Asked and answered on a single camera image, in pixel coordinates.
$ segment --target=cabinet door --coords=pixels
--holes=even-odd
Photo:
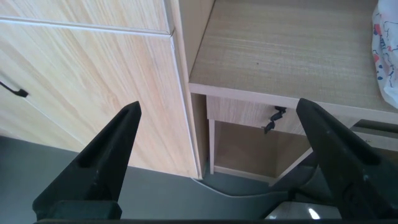
[[[1,70],[83,144],[126,104],[142,118],[129,164],[197,177],[168,36],[0,23]]]
[[[170,32],[164,0],[2,0],[0,16]]]
[[[82,143],[28,101],[2,86],[0,86],[0,105],[1,135],[76,152],[84,148]]]

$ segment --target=gray floor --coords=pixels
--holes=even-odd
[[[75,152],[0,137],[0,223],[33,223],[32,202],[76,156]],[[230,198],[186,177],[129,167],[119,204],[123,218],[136,219],[251,219],[259,218],[286,200],[283,190],[305,186],[322,192],[325,181],[313,169],[299,166],[278,184],[226,174],[207,174],[204,183],[230,195],[270,192],[261,197]]]

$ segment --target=black cabinet handle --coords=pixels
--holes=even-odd
[[[27,95],[29,95],[28,92],[26,92],[26,91],[23,90],[23,89],[20,89],[20,90],[18,90],[18,91],[12,90],[12,89],[10,89],[8,86],[6,86],[3,82],[0,82],[0,85],[2,85],[2,86],[3,86],[4,88],[6,88],[8,91],[10,91],[11,93],[13,93],[13,94],[15,94],[15,95],[17,95],[17,96],[20,96],[20,97],[25,98],[25,97],[27,97]]]
[[[267,134],[270,130],[274,129],[275,121],[281,119],[283,117],[283,114],[286,113],[286,108],[281,106],[275,106],[275,110],[277,110],[278,113],[271,116],[270,122],[267,124],[267,126],[262,127],[264,129],[264,134]]]

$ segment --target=plastic bag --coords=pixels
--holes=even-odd
[[[381,95],[398,108],[398,0],[379,0],[373,12],[372,53]]]

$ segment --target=light wood grain surface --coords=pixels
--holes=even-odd
[[[215,2],[190,77],[194,93],[398,123],[373,56],[375,0]]]
[[[85,145],[20,96],[0,86],[0,133],[46,146],[80,152]]]
[[[173,29],[164,0],[3,0],[0,16],[168,33]]]
[[[0,70],[87,144],[126,104],[142,118],[129,165],[198,178],[168,37],[0,23]]]
[[[212,6],[213,0],[170,2],[175,25],[172,41],[199,178],[204,173],[209,153],[206,96],[191,94],[188,82]]]
[[[276,178],[283,169],[288,168],[292,159],[297,159],[301,156],[300,152],[304,153],[310,147],[305,136],[278,131],[264,135],[259,128],[220,124],[215,167]]]
[[[216,121],[261,128],[267,126],[276,112],[278,111],[273,105],[207,96],[207,117]],[[335,118],[349,128],[359,120],[336,115]],[[275,121],[275,131],[305,135],[296,111],[290,108],[286,109],[281,119]]]
[[[352,127],[356,135],[366,141],[370,146],[398,153],[398,134],[388,133],[367,128]]]

